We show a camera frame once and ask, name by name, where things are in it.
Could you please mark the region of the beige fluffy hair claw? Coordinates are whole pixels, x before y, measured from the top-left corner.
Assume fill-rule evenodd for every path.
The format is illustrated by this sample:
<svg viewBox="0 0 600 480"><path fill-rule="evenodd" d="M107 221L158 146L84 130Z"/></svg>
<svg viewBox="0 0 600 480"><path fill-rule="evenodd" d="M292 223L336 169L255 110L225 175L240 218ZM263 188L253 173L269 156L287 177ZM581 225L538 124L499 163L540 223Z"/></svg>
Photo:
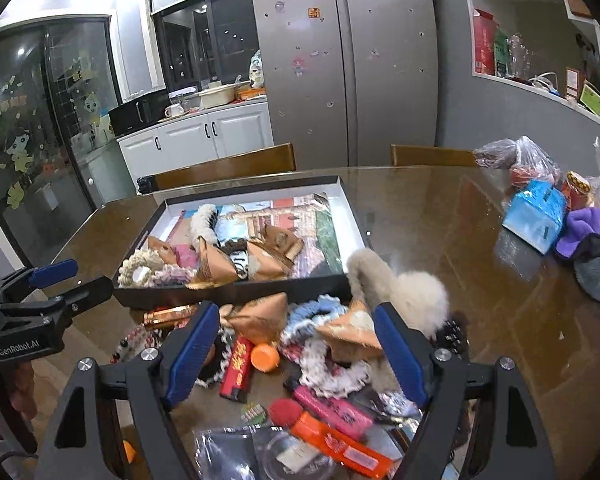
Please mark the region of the beige fluffy hair claw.
<svg viewBox="0 0 600 480"><path fill-rule="evenodd" d="M422 271L395 274L370 248L350 255L347 262L352 297L372 313L388 302L412 330L433 340L449 319L449 295L442 281Z"/></svg>

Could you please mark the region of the white fuzzy hair claw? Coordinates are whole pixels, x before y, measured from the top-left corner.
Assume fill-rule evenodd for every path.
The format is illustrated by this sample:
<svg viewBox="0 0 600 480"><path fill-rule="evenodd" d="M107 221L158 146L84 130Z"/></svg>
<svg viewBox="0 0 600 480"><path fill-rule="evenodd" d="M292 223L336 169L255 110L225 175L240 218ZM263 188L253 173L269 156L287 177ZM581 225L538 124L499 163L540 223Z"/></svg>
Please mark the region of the white fuzzy hair claw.
<svg viewBox="0 0 600 480"><path fill-rule="evenodd" d="M200 240L204 240L208 244L215 245L218 242L214 226L218 220L218 211L213 204L201 205L189 223L189 238L193 248L198 250Z"/></svg>

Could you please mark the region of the black hair claw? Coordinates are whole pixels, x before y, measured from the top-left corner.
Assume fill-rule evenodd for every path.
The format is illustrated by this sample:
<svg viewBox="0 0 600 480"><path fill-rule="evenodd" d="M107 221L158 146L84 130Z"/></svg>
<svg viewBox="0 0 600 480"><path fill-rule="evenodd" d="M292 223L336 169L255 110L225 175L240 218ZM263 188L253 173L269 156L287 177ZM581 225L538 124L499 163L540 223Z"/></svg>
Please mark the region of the black hair claw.
<svg viewBox="0 0 600 480"><path fill-rule="evenodd" d="M464 361L469 361L468 319L462 312L452 312L434 334L436 349L446 349Z"/></svg>

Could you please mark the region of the pink packet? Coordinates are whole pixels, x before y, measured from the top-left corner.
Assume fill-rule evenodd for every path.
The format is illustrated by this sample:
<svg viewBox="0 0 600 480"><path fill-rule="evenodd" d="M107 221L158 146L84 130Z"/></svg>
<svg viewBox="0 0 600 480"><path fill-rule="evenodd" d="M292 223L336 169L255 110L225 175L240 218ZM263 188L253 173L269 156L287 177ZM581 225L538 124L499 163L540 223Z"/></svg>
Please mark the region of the pink packet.
<svg viewBox="0 0 600 480"><path fill-rule="evenodd" d="M374 424L370 416L347 400L321 398L302 385L292 387L290 392L302 408L354 440L361 441Z"/></svg>

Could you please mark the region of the round badge in bag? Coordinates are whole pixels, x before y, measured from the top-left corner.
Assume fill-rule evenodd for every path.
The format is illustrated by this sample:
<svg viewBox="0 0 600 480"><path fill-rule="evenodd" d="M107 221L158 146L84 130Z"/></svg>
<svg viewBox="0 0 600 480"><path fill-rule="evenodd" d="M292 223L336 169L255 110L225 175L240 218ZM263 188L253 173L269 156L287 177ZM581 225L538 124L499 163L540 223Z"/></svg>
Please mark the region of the round badge in bag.
<svg viewBox="0 0 600 480"><path fill-rule="evenodd" d="M343 468L282 427L201 431L195 438L201 479L340 479Z"/></svg>

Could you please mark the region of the kraft pyramid snack packet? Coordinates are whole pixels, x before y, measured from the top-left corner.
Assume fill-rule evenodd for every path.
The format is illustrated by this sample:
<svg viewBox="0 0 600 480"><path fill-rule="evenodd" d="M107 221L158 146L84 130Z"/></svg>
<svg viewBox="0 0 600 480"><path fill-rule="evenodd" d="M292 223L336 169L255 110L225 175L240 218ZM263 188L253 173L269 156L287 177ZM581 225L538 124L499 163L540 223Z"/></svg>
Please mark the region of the kraft pyramid snack packet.
<svg viewBox="0 0 600 480"><path fill-rule="evenodd" d="M186 285L189 289L215 288L234 283L239 275L233 261L222 250L198 237L198 268L196 275Z"/></svg>
<svg viewBox="0 0 600 480"><path fill-rule="evenodd" d="M247 256L247 273L250 281L278 281L286 280L291 276L294 264L261 243L248 240Z"/></svg>

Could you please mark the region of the light blue scrunchie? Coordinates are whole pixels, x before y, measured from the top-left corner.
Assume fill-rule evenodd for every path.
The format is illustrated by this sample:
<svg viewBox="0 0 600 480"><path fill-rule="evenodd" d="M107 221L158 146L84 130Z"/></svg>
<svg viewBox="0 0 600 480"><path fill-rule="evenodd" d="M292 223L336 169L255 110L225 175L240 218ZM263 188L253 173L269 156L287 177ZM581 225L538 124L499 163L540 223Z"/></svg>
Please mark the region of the light blue scrunchie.
<svg viewBox="0 0 600 480"><path fill-rule="evenodd" d="M293 304L287 324L279 337L283 347L301 344L312 338L317 329L328 322L335 321L348 312L349 308L337 297L321 295L315 300L303 304Z"/></svg>

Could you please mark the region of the grey cloth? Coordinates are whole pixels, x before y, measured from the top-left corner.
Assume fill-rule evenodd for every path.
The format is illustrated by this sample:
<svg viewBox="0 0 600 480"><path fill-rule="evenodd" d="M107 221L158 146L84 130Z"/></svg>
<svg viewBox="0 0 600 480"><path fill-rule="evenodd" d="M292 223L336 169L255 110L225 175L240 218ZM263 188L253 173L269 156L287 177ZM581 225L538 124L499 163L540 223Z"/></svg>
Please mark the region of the grey cloth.
<svg viewBox="0 0 600 480"><path fill-rule="evenodd" d="M580 287L600 304L600 234L588 234L580 241L572 263Z"/></svg>

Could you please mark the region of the black shallow tray box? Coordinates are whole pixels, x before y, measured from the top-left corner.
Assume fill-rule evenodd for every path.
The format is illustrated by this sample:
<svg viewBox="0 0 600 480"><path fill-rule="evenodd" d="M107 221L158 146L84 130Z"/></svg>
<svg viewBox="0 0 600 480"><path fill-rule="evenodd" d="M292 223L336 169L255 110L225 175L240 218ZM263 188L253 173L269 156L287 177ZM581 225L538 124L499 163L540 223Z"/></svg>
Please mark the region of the black shallow tray box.
<svg viewBox="0 0 600 480"><path fill-rule="evenodd" d="M347 261L365 245L340 177L236 182L158 203L114 274L114 296L145 311L279 292L293 304L347 299Z"/></svg>

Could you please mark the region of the purple cloth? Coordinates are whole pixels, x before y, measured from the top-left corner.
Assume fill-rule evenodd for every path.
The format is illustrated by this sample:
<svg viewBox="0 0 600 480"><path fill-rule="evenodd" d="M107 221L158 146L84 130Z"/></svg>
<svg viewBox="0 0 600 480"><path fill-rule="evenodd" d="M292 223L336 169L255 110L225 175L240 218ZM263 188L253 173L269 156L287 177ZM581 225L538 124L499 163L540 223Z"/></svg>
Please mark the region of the purple cloth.
<svg viewBox="0 0 600 480"><path fill-rule="evenodd" d="M600 256L600 208L588 207L568 212L555 252L569 261L585 254L591 258Z"/></svg>

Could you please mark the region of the clear plastic bag with fruit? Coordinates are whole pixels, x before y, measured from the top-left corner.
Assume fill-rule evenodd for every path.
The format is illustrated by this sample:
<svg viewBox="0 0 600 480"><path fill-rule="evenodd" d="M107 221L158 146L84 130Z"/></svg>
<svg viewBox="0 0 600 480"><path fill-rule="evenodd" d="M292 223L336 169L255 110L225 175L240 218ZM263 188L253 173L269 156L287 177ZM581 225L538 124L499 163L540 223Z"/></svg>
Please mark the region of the clear plastic bag with fruit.
<svg viewBox="0 0 600 480"><path fill-rule="evenodd" d="M525 188L532 180L556 185L562 174L550 155L528 136L492 141L472 154L479 167L507 170L514 188Z"/></svg>

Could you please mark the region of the white kitchen cabinet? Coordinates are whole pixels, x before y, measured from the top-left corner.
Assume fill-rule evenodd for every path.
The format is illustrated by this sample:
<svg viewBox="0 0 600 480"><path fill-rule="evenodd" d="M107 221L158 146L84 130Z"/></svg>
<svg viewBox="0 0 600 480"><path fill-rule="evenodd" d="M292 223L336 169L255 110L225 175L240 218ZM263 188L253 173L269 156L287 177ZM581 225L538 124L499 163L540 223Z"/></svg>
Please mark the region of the white kitchen cabinet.
<svg viewBox="0 0 600 480"><path fill-rule="evenodd" d="M203 110L165 119L118 140L133 181L274 145L268 101Z"/></svg>

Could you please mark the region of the left wooden chair back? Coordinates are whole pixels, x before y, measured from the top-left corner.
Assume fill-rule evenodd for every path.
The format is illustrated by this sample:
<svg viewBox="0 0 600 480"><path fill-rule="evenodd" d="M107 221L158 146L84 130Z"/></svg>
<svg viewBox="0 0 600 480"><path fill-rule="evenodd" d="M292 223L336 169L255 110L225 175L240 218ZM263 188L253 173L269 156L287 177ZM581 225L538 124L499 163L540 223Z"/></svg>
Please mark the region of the left wooden chair back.
<svg viewBox="0 0 600 480"><path fill-rule="evenodd" d="M150 194L187 185L284 174L296 170L294 147L291 143L285 143L141 177L137 179L137 184L140 194Z"/></svg>

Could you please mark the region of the silver refrigerator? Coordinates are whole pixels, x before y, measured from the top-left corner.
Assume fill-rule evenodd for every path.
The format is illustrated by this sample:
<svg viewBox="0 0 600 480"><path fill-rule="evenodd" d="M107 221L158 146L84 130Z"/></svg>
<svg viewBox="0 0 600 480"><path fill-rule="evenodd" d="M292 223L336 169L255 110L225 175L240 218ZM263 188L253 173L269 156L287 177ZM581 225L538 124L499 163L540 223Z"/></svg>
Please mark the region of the silver refrigerator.
<svg viewBox="0 0 600 480"><path fill-rule="evenodd" d="M431 146L438 114L432 0L252 0L274 140L301 169L384 166Z"/></svg>

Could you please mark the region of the red box on shelf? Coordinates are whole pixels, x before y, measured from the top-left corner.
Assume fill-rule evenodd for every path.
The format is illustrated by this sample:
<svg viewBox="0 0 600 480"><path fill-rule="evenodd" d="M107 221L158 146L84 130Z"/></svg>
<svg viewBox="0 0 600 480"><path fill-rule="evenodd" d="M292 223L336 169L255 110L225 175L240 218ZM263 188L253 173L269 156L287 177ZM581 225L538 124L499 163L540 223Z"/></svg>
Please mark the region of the red box on shelf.
<svg viewBox="0 0 600 480"><path fill-rule="evenodd" d="M472 14L472 24L474 24L475 71L477 74L494 75L496 33L494 16L489 12L475 9Z"/></svg>

